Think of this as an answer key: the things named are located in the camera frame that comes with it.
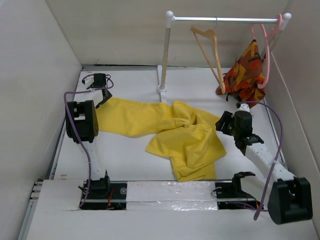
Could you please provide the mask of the pink plastic hanger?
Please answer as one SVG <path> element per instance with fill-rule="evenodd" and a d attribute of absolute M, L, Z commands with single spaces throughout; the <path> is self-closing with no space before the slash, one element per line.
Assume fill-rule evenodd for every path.
<path fill-rule="evenodd" d="M 265 61 L 266 61 L 266 76 L 265 76 L 265 80 L 262 84 L 258 84 L 257 87 L 259 89 L 264 89 L 266 87 L 266 85 L 268 84 L 269 81 L 269 76 L 270 76 L 270 45 L 269 45 L 269 39 L 271 37 L 275 37 L 279 31 L 280 31 L 280 27 L 282 25 L 283 22 L 283 17 L 282 15 L 279 13 L 276 16 L 277 19 L 277 24 L 276 27 L 273 28 L 269 33 L 267 33 L 265 26 L 261 23 L 260 27 L 263 33 L 263 37 L 264 37 L 264 43 L 265 43 Z"/>

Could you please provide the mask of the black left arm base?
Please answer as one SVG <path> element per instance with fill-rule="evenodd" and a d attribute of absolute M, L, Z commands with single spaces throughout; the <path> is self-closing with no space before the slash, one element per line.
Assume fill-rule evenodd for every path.
<path fill-rule="evenodd" d="M 106 188 L 91 190 L 87 196 L 86 190 L 79 187 L 82 191 L 80 199 L 81 210 L 107 210 L 121 211 L 127 209 L 127 182 L 111 182 L 110 190 Z"/>

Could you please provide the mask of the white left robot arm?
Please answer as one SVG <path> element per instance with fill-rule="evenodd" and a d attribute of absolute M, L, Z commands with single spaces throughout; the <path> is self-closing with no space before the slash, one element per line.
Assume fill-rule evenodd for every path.
<path fill-rule="evenodd" d="M 100 198 L 107 198 L 111 194 L 110 178 L 106 170 L 99 166 L 98 151 L 94 149 L 94 139 L 99 133 L 96 110 L 111 97 L 109 89 L 114 83 L 111 76 L 105 73 L 93 73 L 85 76 L 81 83 L 88 86 L 83 91 L 67 91 L 63 95 L 65 107 L 65 124 L 67 136 L 82 148 L 88 164 L 88 178 L 80 187 L 85 195 L 96 194 Z M 97 93 L 101 99 L 85 101 L 68 101 L 68 95 Z"/>

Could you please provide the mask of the orange camouflage garment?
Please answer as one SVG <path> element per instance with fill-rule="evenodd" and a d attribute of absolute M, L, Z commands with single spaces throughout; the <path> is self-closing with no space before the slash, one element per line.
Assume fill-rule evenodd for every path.
<path fill-rule="evenodd" d="M 225 94 L 239 102 L 248 102 L 253 108 L 266 95 L 265 89 L 258 88 L 264 81 L 263 62 L 258 43 L 253 39 L 233 67 L 223 74 Z"/>

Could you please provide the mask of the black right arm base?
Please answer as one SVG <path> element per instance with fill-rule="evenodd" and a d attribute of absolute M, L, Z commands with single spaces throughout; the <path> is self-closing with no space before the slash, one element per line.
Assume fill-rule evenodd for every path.
<path fill-rule="evenodd" d="M 219 210 L 256 210 L 260 206 L 250 194 L 237 191 L 231 181 L 216 181 L 211 195 L 216 198 Z"/>

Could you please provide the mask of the yellow trousers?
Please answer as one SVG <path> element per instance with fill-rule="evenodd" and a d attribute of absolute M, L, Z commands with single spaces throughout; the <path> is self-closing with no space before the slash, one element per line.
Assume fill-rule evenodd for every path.
<path fill-rule="evenodd" d="M 112 97 L 96 110 L 99 130 L 128 137 L 154 134 L 146 152 L 168 157 L 178 181 L 214 180 L 227 152 L 216 132 L 219 117 L 174 101 L 146 103 Z"/>

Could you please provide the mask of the white clothes rack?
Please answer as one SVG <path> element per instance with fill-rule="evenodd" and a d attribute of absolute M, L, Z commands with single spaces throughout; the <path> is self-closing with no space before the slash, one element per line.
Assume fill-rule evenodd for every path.
<path fill-rule="evenodd" d="M 272 36 L 269 39 L 269 46 L 270 46 L 270 61 L 271 61 L 271 53 L 280 37 L 282 31 L 286 28 L 288 22 L 292 19 L 292 14 L 287 12 L 282 15 L 282 25 L 280 27 L 280 31 L 276 36 Z M 172 23 L 174 22 L 190 22 L 190 23 L 239 23 L 239 24 L 263 24 L 267 33 L 269 33 L 273 28 L 277 26 L 277 19 L 276 18 L 239 18 L 239 17 L 190 17 L 190 16 L 175 16 L 172 11 L 166 12 L 166 29 L 165 29 L 165 37 L 164 37 L 164 48 L 163 48 L 163 57 L 162 57 L 162 64 L 157 66 L 157 74 L 158 74 L 158 87 L 157 92 L 160 95 L 160 101 L 162 103 L 167 102 L 167 87 L 166 87 L 166 74 L 167 74 L 167 67 L 168 67 L 168 54 L 169 54 L 169 45 L 170 45 L 170 35 L 172 29 Z M 203 56 L 206 59 L 211 72 L 213 73 L 216 81 L 218 82 L 221 92 L 224 94 L 226 91 L 225 84 L 223 81 L 223 74 L 222 68 L 219 60 L 218 54 L 218 41 L 216 33 L 213 29 L 208 29 L 206 31 L 202 31 L 196 27 L 191 29 L 194 37 L 196 38 L 197 44 L 200 47 L 200 50 Z M 214 70 L 212 63 L 208 55 L 206 54 L 204 48 L 202 47 L 200 41 L 197 39 L 198 35 L 203 36 L 210 40 L 211 48 L 214 54 L 214 58 L 216 61 L 216 68 L 217 71 Z M 266 57 L 266 49 L 265 53 L 262 54 L 262 59 L 265 60 Z"/>

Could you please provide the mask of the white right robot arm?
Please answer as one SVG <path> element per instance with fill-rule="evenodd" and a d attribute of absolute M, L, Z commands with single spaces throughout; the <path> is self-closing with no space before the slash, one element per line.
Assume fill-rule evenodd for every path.
<path fill-rule="evenodd" d="M 252 121 L 248 111 L 225 111 L 215 124 L 217 131 L 233 137 L 235 146 L 262 175 L 258 177 L 251 171 L 235 173 L 229 190 L 236 198 L 250 195 L 261 206 L 266 205 L 277 225 L 311 220 L 311 184 L 288 171 L 272 156 L 262 138 L 253 133 Z"/>

